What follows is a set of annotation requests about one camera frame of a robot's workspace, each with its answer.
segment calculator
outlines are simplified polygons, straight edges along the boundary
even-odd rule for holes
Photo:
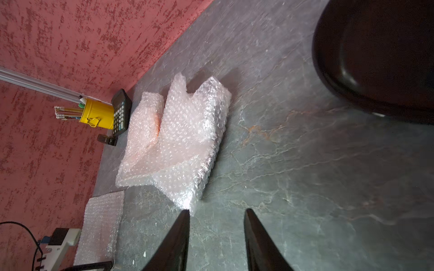
[[[112,105],[115,109],[113,116],[113,136],[117,137],[128,129],[132,102],[125,93],[125,90],[121,89],[113,96]]]

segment black cable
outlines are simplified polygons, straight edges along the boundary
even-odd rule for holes
[[[33,254],[32,271],[35,270],[36,253],[38,253],[38,248],[35,249],[35,254]]]
[[[42,249],[41,249],[41,247],[39,246],[39,243],[38,243],[38,241],[36,241],[36,239],[35,239],[35,237],[33,236],[33,234],[32,234],[32,232],[26,227],[26,226],[24,226],[23,224],[21,224],[21,223],[19,223],[19,222],[15,222],[15,221],[5,221],[5,222],[0,222],[0,225],[1,224],[15,224],[15,225],[18,225],[18,226],[21,226],[21,227],[23,227],[31,236],[32,236],[32,239],[33,239],[33,241],[35,242],[35,244],[36,244],[36,250],[35,250],[35,255],[33,256],[33,262],[32,262],[32,271],[33,271],[33,268],[35,267],[35,258],[36,258],[36,253],[38,252],[38,250],[41,252],[41,258],[44,256],[44,253],[42,252]]]

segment black object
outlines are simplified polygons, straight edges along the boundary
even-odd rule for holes
[[[66,234],[69,229],[67,228],[56,228],[51,235],[50,242],[48,245],[62,245],[63,240],[65,239]]]
[[[249,271],[293,271],[252,209],[244,215],[244,234]],[[142,271],[185,271],[189,235],[190,212],[183,210]]]
[[[190,212],[183,210],[142,271],[185,271],[189,237]]]
[[[103,134],[98,135],[98,141],[107,145],[116,146],[116,143],[118,142],[117,137],[108,137]]]
[[[110,271],[112,269],[112,267],[113,267],[112,261],[103,261],[103,262],[97,262],[94,264],[75,265],[75,266],[63,269],[63,271],[83,271],[83,270],[94,270],[94,269],[103,269],[103,271]]]
[[[293,271],[252,209],[244,213],[249,271]]]
[[[117,137],[128,129],[132,102],[125,93],[125,90],[121,88],[121,90],[113,96],[112,105],[115,109],[113,136]]]
[[[353,105],[434,123],[434,1],[331,0],[312,59],[327,88]]]

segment power cord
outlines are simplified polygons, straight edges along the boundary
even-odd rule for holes
[[[21,226],[21,227],[23,227],[31,236],[32,236],[32,239],[33,239],[33,241],[35,242],[35,244],[36,244],[36,250],[35,250],[35,255],[33,255],[33,262],[32,262],[32,271],[34,270],[34,268],[35,268],[35,258],[36,258],[36,254],[37,254],[37,252],[38,252],[38,250],[41,252],[41,258],[43,257],[43,255],[44,255],[44,253],[42,252],[42,249],[41,249],[41,247],[39,246],[39,243],[38,243],[38,241],[36,241],[36,239],[35,239],[35,237],[33,236],[33,234],[32,234],[32,232],[26,227],[26,226],[24,226],[23,224],[21,224],[21,223],[19,223],[19,222],[15,222],[15,221],[5,221],[5,222],[0,222],[0,225],[2,225],[2,224],[15,224],[15,225],[18,225],[18,226]]]
[[[34,270],[34,268],[35,268],[35,258],[36,258],[36,254],[38,253],[38,248],[36,248],[35,249],[35,254],[33,254],[33,260],[32,260],[32,271]],[[37,261],[39,261],[40,263],[39,263],[39,267],[36,267],[36,270],[37,271],[39,271],[39,270],[41,270],[44,266],[42,266],[42,260],[43,259],[45,259],[45,257],[44,258],[42,258],[42,256],[41,256],[41,258],[39,258]]]

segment white power strip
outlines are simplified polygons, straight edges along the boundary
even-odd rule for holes
[[[43,247],[41,245],[41,249],[43,250],[43,256],[41,261],[41,269],[39,271],[58,271],[60,264],[62,263],[63,257],[65,257],[66,251],[70,246],[75,246],[79,242],[81,229],[68,229],[68,232],[63,237],[57,238],[55,241],[53,239],[56,231],[53,236],[51,236],[50,243]]]

